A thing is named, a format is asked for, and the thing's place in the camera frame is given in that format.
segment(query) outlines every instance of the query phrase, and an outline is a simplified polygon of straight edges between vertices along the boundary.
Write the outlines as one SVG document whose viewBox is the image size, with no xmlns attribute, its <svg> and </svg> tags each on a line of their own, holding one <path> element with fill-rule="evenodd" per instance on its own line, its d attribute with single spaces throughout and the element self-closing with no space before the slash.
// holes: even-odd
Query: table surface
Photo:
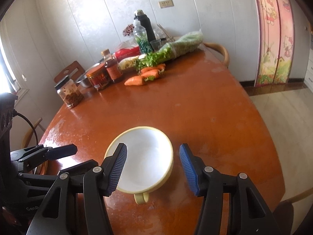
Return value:
<svg viewBox="0 0 313 235">
<path fill-rule="evenodd" d="M 272 211 L 280 202 L 284 180 L 268 129 L 245 90 L 209 50 L 175 59 L 163 78 L 148 85 L 121 82 L 83 94 L 75 108 L 60 108 L 41 139 L 47 146 L 78 147 L 75 156 L 51 162 L 50 174 L 89 159 L 101 163 L 114 138 L 136 126 L 160 129 L 174 149 L 170 178 L 150 193 L 146 205 L 138 206 L 132 194 L 119 191 L 105 198 L 115 235 L 194 233 L 202 198 L 188 188 L 178 153 L 182 143 L 221 173 L 248 174 Z M 227 215 L 224 194 L 221 234 L 226 233 Z M 83 213 L 80 223 L 86 234 Z"/>
</svg>

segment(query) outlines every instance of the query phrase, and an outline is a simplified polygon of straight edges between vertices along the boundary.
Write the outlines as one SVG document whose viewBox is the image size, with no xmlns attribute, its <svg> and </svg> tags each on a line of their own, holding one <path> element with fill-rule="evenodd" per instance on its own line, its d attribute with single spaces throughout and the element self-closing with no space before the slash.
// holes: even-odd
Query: hello kitty curtain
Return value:
<svg viewBox="0 0 313 235">
<path fill-rule="evenodd" d="M 287 83 L 294 49 L 290 0 L 257 0 L 260 20 L 260 60 L 255 86 Z"/>
</svg>

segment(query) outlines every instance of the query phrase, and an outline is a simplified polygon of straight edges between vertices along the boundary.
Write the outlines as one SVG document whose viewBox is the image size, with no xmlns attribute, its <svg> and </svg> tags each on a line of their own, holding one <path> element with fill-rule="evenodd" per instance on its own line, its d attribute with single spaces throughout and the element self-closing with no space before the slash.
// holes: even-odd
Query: vegetable wrapped in plastic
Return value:
<svg viewBox="0 0 313 235">
<path fill-rule="evenodd" d="M 188 33 L 177 41 L 166 43 L 159 51 L 148 53 L 145 58 L 137 60 L 136 69 L 139 71 L 147 66 L 156 66 L 195 51 L 202 42 L 203 34 L 201 31 Z"/>
</svg>

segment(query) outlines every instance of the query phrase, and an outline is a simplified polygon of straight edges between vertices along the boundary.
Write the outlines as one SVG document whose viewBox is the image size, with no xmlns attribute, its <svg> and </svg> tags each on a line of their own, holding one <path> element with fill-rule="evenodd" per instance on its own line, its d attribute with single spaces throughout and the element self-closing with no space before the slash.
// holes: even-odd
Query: glass jar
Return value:
<svg viewBox="0 0 313 235">
<path fill-rule="evenodd" d="M 86 76 L 97 91 L 104 89 L 111 81 L 104 63 L 91 68 L 86 72 Z"/>
<path fill-rule="evenodd" d="M 64 101 L 66 106 L 70 109 L 77 106 L 84 98 L 69 75 L 60 80 L 54 88 L 57 90 L 58 95 Z"/>
<path fill-rule="evenodd" d="M 112 54 L 110 53 L 110 50 L 106 49 L 102 51 L 101 54 L 104 57 L 105 68 L 110 75 L 112 82 L 117 83 L 123 80 L 124 77 L 120 66 L 115 56 L 112 56 Z"/>
</svg>

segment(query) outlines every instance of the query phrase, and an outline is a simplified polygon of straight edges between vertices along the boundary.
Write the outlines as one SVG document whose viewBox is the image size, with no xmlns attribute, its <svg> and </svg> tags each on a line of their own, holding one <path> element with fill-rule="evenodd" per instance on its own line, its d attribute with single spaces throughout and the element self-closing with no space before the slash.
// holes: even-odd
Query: window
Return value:
<svg viewBox="0 0 313 235">
<path fill-rule="evenodd" d="M 20 90 L 20 87 L 5 56 L 1 37 L 0 51 L 0 93 L 8 92 L 16 94 Z"/>
</svg>

